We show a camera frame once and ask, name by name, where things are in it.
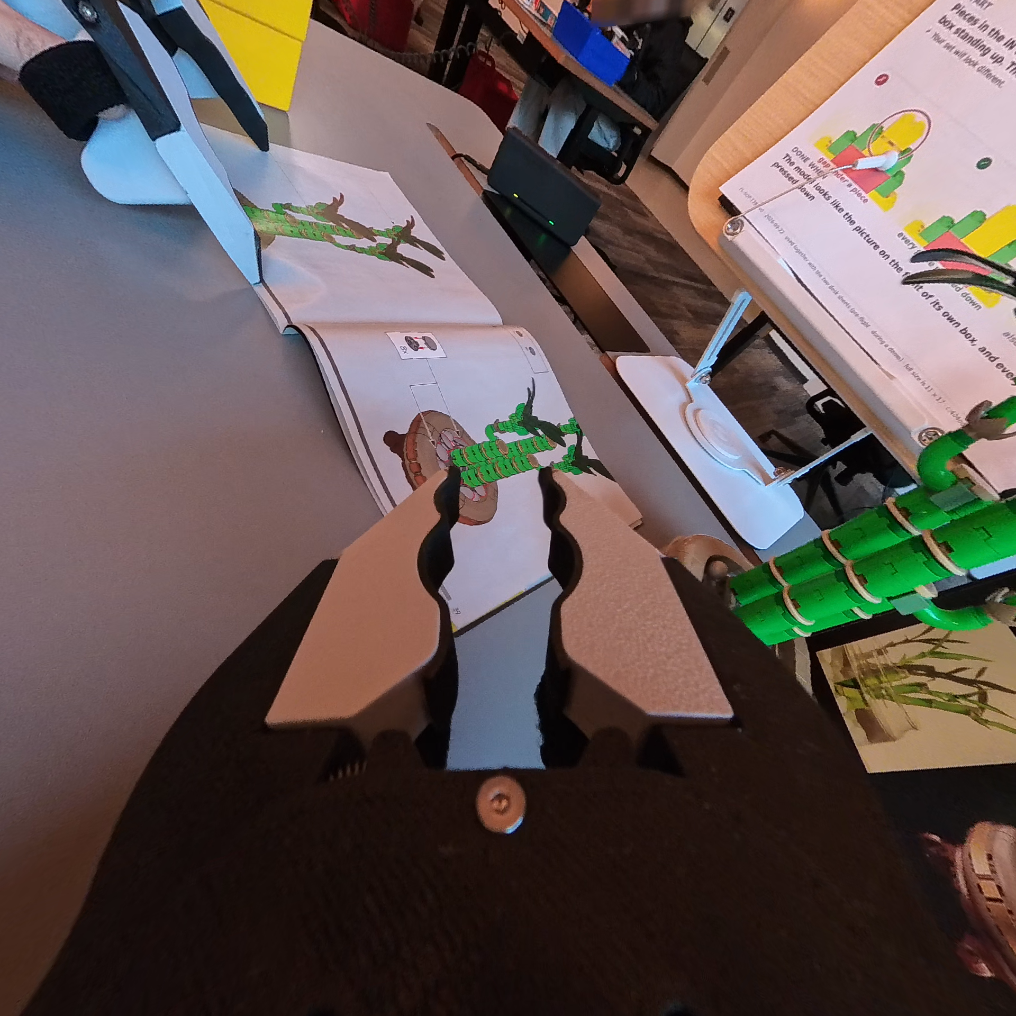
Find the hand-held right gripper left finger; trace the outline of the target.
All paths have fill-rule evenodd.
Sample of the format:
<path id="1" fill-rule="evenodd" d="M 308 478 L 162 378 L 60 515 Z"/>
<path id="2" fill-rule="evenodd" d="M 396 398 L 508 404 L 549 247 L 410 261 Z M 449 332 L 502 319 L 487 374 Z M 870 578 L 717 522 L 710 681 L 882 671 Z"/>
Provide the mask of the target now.
<path id="1" fill-rule="evenodd" d="M 269 708 L 273 729 L 405 731 L 444 768 L 458 671 L 448 604 L 460 472 L 439 471 L 341 554 Z"/>

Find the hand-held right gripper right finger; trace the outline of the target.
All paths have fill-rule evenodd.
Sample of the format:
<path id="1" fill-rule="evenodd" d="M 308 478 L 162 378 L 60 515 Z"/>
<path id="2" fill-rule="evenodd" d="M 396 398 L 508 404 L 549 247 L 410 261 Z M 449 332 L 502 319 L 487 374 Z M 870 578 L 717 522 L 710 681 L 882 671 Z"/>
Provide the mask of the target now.
<path id="1" fill-rule="evenodd" d="M 635 748 L 669 722 L 731 723 L 733 711 L 661 555 L 573 477 L 539 471 L 552 604 L 537 689 L 539 757 L 573 766 L 599 731 Z"/>

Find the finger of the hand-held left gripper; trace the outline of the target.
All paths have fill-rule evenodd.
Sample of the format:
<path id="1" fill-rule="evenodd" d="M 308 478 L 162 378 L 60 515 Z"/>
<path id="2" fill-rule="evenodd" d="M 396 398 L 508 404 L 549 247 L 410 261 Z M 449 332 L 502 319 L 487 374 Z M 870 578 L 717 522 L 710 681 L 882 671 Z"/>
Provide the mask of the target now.
<path id="1" fill-rule="evenodd" d="M 198 122 L 181 73 L 151 29 L 150 2 L 71 2 L 63 5 L 96 42 L 123 86 L 158 156 L 248 282 L 261 280 L 258 241 L 235 197 L 223 163 Z"/>
<path id="2" fill-rule="evenodd" d="M 152 1 L 150 5 L 154 14 L 146 17 L 147 23 L 171 53 L 188 94 L 221 98 L 248 136 L 267 151 L 269 134 L 261 108 L 200 3 Z"/>

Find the building instruction booklet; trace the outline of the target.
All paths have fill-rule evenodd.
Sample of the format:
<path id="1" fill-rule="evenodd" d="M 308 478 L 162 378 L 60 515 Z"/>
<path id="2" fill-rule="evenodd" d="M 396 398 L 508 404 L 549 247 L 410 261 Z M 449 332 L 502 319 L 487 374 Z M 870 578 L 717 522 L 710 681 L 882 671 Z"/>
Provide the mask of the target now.
<path id="1" fill-rule="evenodd" d="M 213 146 L 260 241 L 259 297 L 306 338 L 381 511 L 461 469 L 441 586 L 454 627 L 550 579 L 539 468 L 639 525 L 537 341 L 502 323 L 387 173 L 224 134 Z"/>

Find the grey desk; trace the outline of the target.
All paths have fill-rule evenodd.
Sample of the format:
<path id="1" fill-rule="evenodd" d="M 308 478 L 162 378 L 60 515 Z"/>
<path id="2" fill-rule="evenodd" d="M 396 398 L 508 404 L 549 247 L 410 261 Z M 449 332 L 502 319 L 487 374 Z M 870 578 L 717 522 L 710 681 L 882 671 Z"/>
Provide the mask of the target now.
<path id="1" fill-rule="evenodd" d="M 271 139 L 387 171 L 506 323 L 539 340 L 645 539 L 732 539 L 430 130 L 466 99 L 310 25 Z M 77 915 L 195 692 L 379 511 L 302 338 L 189 208 L 106 201 L 2 83 L 2 1014 Z M 453 768 L 535 768 L 549 583 L 458 639 Z"/>

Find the white desk stand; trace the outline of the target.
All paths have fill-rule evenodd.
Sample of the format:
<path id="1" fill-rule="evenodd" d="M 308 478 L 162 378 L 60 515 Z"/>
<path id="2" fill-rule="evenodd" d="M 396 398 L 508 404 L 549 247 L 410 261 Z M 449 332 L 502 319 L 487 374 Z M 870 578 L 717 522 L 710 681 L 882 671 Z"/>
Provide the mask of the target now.
<path id="1" fill-rule="evenodd" d="M 712 368 L 751 295 L 740 289 L 698 364 L 680 357 L 620 355 L 616 369 L 635 400 L 666 438 L 737 534 L 758 549 L 771 547 L 805 515 L 791 483 L 870 436 L 870 429 L 835 445 L 792 473 L 778 473 L 759 445 L 710 386 Z"/>

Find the person's left hand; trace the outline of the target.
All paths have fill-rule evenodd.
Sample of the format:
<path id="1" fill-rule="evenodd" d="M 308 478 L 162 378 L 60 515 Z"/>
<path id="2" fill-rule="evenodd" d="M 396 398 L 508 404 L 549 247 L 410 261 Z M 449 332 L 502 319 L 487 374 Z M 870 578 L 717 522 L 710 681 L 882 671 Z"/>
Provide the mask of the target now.
<path id="1" fill-rule="evenodd" d="M 64 44 L 57 33 L 49 31 L 15 11 L 5 2 L 1 8 L 1 78 L 17 81 L 26 62 L 46 50 Z"/>

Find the yellow plastic bin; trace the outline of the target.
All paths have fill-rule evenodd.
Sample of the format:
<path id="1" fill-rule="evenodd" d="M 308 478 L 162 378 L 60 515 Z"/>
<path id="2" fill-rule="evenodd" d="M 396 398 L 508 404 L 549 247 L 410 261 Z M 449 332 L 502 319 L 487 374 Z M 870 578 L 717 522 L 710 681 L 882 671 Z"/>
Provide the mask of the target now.
<path id="1" fill-rule="evenodd" d="M 311 1 L 201 1 L 253 96 L 288 110 Z"/>

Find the green brick bamboo model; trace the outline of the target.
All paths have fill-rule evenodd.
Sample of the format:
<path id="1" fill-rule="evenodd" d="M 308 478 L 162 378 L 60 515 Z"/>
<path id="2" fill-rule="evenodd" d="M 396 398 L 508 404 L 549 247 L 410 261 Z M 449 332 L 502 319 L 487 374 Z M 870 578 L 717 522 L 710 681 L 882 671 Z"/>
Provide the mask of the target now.
<path id="1" fill-rule="evenodd" d="M 936 266 L 903 284 L 978 287 L 1014 301 L 1014 268 L 958 245 L 914 253 L 911 263 Z M 1014 438 L 1014 401 L 1013 393 L 976 403 L 959 429 L 920 452 L 913 489 L 818 539 L 740 575 L 718 554 L 706 559 L 705 573 L 718 569 L 723 578 L 714 581 L 725 585 L 733 612 L 768 646 L 889 614 L 920 624 L 908 640 L 842 653 L 833 694 L 868 743 L 898 742 L 920 709 L 1004 736 L 1012 747 L 999 743 L 982 753 L 1014 760 L 1014 688 L 985 679 L 986 666 L 972 668 L 986 660 L 964 652 L 962 637 L 1014 627 L 1014 590 L 950 609 L 938 604 L 937 588 L 1014 557 L 1014 488 L 996 491 L 970 458 L 978 444 Z M 958 945 L 962 961 L 1014 988 L 1014 823 L 979 820 L 957 845 L 922 838 L 932 858 L 941 858 L 972 925 Z"/>

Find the red container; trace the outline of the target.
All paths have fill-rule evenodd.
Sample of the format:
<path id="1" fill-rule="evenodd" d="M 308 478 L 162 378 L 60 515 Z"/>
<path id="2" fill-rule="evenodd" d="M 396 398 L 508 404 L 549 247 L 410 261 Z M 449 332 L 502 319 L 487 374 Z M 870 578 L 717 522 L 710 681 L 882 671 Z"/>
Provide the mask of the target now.
<path id="1" fill-rule="evenodd" d="M 504 133 L 518 102 L 514 87 L 498 70 L 494 57 L 482 51 L 470 56 L 458 93 L 481 108 Z"/>

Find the bamboo set box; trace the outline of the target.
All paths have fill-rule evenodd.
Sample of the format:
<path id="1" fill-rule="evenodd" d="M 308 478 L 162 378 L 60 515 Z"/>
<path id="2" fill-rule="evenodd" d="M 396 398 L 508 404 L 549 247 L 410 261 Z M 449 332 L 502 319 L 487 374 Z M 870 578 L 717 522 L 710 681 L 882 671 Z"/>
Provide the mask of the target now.
<path id="1" fill-rule="evenodd" d="M 814 691 L 842 719 L 870 781 L 910 845 L 961 842 L 1015 820 L 1015 638 L 914 625 L 813 656 Z"/>

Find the black power box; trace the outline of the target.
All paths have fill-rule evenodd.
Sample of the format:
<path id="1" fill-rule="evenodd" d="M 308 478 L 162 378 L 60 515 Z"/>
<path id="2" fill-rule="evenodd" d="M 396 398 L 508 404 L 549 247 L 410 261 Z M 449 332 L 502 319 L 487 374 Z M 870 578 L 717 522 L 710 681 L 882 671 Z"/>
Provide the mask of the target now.
<path id="1" fill-rule="evenodd" d="M 488 183 L 570 247 L 586 234 L 602 204 L 559 160 L 516 128 L 506 131 Z"/>

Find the blue plastic bin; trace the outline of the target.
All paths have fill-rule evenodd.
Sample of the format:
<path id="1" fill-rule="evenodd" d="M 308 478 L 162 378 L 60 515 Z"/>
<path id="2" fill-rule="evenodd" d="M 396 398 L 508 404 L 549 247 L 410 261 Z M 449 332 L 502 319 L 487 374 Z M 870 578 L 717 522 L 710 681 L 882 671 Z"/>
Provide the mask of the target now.
<path id="1" fill-rule="evenodd" d="M 581 66 L 607 86 L 616 85 L 630 63 L 630 50 L 623 44 L 616 44 L 591 22 L 583 10 L 571 2 L 562 3 L 552 36 Z"/>

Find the printed instruction sheet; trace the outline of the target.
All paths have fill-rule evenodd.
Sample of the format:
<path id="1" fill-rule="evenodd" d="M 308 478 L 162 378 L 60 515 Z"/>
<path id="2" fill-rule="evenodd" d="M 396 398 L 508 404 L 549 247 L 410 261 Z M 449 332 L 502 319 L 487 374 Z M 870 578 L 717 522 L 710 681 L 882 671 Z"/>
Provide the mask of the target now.
<path id="1" fill-rule="evenodd" d="M 936 2 L 720 189 L 731 254 L 904 438 L 1014 393 L 1010 298 L 904 284 L 948 250 L 1014 281 L 1014 2 Z"/>

